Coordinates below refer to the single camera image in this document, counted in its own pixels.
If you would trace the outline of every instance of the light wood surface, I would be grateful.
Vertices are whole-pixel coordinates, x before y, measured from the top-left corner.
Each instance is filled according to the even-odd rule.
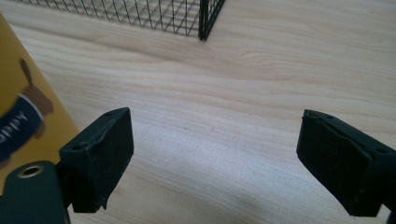
[[[82,130],[132,109],[107,210],[72,223],[385,223],[350,217],[295,152],[305,108],[396,148],[394,0],[227,0],[207,42],[0,1]]]

